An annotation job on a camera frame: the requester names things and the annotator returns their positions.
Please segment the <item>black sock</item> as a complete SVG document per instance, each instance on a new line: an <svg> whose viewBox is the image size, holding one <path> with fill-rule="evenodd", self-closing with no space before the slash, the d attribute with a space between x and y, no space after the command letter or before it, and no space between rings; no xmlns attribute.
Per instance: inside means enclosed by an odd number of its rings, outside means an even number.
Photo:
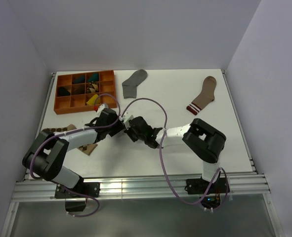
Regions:
<svg viewBox="0 0 292 237"><path fill-rule="evenodd" d="M65 87L58 87L57 97L64 97L64 96L70 96L70 95L71 93Z"/></svg>

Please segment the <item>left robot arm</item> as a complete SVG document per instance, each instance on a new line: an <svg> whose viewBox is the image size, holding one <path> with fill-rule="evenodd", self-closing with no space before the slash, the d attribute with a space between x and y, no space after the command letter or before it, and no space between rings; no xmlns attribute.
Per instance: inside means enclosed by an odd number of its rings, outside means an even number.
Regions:
<svg viewBox="0 0 292 237"><path fill-rule="evenodd" d="M66 168L63 163L66 153L80 146L96 144L107 135L114 136L125 130L117 113L103 109L99 116L82 128L53 133L41 131L22 159L30 174L66 187L72 197L79 197L84 191L83 177Z"/></svg>

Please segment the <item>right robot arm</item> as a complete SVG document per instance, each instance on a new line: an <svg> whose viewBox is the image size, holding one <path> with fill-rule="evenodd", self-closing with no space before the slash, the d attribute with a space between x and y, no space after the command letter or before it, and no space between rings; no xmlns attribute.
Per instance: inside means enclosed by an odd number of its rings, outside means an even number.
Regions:
<svg viewBox="0 0 292 237"><path fill-rule="evenodd" d="M211 193L218 187L219 156L226 136L202 119L196 118L190 124L165 129L152 128L143 117L136 117L128 122L125 133L133 142L143 141L152 149L187 145L203 162L203 190Z"/></svg>

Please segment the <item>yellow rolled sock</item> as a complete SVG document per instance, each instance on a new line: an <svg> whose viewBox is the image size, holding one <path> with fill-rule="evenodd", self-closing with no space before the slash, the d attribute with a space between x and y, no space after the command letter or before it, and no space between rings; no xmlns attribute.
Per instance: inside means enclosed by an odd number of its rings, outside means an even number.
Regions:
<svg viewBox="0 0 292 237"><path fill-rule="evenodd" d="M92 95L86 102L86 105L88 106L93 106L97 104L100 104L100 98L97 94Z"/></svg>

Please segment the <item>brown argyle rolled sock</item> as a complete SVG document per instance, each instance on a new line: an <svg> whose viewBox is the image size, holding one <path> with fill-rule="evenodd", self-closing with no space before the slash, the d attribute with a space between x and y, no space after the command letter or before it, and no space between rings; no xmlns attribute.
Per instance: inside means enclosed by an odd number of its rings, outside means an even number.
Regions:
<svg viewBox="0 0 292 237"><path fill-rule="evenodd" d="M97 93L99 92L99 84L97 82L89 82L86 84L86 93Z"/></svg>

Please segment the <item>orange compartment tray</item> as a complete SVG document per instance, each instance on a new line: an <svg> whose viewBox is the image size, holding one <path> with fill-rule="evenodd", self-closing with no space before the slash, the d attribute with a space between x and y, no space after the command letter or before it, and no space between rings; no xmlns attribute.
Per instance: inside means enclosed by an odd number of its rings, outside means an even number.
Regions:
<svg viewBox="0 0 292 237"><path fill-rule="evenodd" d="M70 95L64 97L57 97L58 87L65 87L69 92L72 91L72 75L84 74L84 73L99 73L99 92L80 95ZM94 94L99 95L100 104L88 106L86 105L87 100ZM95 106L100 106L102 103L108 104L109 108L116 108L116 84L115 84L115 73L113 70L108 71L97 71L97 72L82 72L73 73L66 75L58 75L56 81L55 99L54 99L54 111L58 115L79 113L94 111Z"/></svg>

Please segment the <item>dark brown rolled sock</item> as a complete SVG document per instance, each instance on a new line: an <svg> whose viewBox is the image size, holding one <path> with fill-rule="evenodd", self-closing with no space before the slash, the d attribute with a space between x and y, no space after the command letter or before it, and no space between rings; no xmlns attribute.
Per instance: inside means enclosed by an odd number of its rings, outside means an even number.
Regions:
<svg viewBox="0 0 292 237"><path fill-rule="evenodd" d="M80 95L80 94L85 94L85 85L84 84L72 85L71 95Z"/></svg>

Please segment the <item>tan argyle sock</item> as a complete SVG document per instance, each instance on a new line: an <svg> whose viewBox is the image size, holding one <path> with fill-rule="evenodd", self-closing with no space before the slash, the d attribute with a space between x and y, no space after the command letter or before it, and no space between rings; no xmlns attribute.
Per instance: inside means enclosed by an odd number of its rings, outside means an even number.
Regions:
<svg viewBox="0 0 292 237"><path fill-rule="evenodd" d="M44 128L43 130L48 130L52 133L56 133L56 132L61 133L61 132L67 132L74 129L77 129L77 128L73 124L70 124L67 127ZM89 156L96 147L97 147L97 144L87 144L87 145L79 146L78 150L80 150L81 152Z"/></svg>

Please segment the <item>grey sock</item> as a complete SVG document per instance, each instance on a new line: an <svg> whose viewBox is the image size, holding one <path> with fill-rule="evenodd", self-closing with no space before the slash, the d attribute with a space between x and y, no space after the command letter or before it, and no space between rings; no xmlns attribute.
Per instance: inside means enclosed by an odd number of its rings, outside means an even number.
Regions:
<svg viewBox="0 0 292 237"><path fill-rule="evenodd" d="M122 83L123 97L136 98L137 87L147 78L148 74L144 69L135 71L128 79Z"/></svg>

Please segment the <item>tan sock maroon striped cuff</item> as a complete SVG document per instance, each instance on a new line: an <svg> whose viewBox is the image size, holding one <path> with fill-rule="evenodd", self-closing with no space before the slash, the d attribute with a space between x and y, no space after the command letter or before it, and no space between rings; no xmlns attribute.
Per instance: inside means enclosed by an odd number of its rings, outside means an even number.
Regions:
<svg viewBox="0 0 292 237"><path fill-rule="evenodd" d="M214 101L214 91L216 88L216 79L208 76L204 79L200 94L186 107L186 110L197 115L209 103Z"/></svg>

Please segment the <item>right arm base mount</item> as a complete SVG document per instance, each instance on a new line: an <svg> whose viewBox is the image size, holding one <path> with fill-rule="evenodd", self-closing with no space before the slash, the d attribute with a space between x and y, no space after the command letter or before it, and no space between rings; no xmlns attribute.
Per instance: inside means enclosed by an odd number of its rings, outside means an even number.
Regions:
<svg viewBox="0 0 292 237"><path fill-rule="evenodd" d="M208 181L203 180L202 178L195 179L187 179L185 191L189 195L202 195L206 191L209 185ZM225 178L217 178L214 183L212 183L211 187L207 194L226 194L230 192L229 185L226 182Z"/></svg>

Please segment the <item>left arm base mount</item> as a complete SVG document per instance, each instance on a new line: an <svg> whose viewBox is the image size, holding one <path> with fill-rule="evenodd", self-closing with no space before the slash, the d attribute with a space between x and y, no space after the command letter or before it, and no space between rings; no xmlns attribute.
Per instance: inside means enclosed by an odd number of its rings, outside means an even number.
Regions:
<svg viewBox="0 0 292 237"><path fill-rule="evenodd" d="M100 202L97 199L99 192L99 182L84 182L73 189L68 189L61 184L57 184L54 198L64 199L67 214L80 218L93 215L99 210ZM80 214L80 212L85 210L89 199L96 202L96 208L91 213Z"/></svg>

